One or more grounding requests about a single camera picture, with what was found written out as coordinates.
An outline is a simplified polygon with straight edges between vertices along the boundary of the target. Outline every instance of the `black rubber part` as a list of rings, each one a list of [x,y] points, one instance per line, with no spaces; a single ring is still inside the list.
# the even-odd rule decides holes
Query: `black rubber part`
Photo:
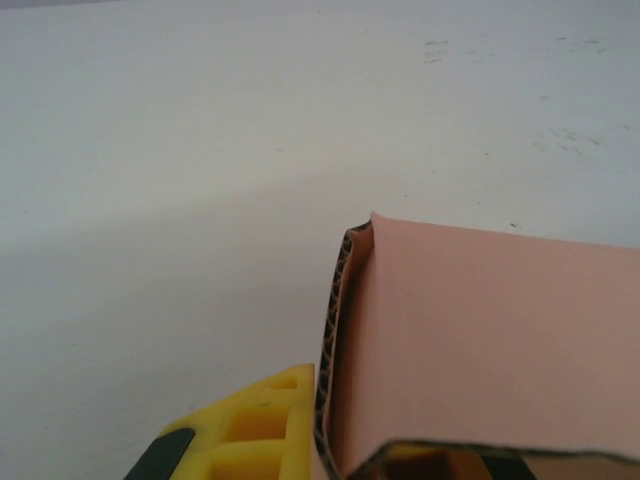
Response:
[[[481,458],[493,480],[536,480],[536,476],[521,458],[489,456]]]
[[[196,431],[180,428],[156,438],[124,480],[169,480]]]

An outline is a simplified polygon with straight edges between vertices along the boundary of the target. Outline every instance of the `yellow plastic object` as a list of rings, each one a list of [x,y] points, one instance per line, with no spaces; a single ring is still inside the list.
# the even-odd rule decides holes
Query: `yellow plastic object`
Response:
[[[196,434],[171,480],[309,480],[313,391],[297,365],[172,423]]]

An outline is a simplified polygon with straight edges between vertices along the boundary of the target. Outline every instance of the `white surface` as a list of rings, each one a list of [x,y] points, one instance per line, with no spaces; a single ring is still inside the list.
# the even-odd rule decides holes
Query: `white surface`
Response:
[[[0,10],[3,479],[316,361],[371,210],[640,246],[638,2],[224,3]]]

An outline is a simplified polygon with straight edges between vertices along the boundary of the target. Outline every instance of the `white background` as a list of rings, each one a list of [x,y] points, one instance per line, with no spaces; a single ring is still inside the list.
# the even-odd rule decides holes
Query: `white background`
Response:
[[[319,358],[372,210],[640,246],[640,3],[0,10],[0,478]]]

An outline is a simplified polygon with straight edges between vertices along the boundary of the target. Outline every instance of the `cardboard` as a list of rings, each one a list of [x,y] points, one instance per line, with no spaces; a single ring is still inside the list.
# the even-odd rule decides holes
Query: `cardboard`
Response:
[[[639,344],[640,249],[374,215],[336,267],[315,474],[374,478],[414,447],[640,479]]]

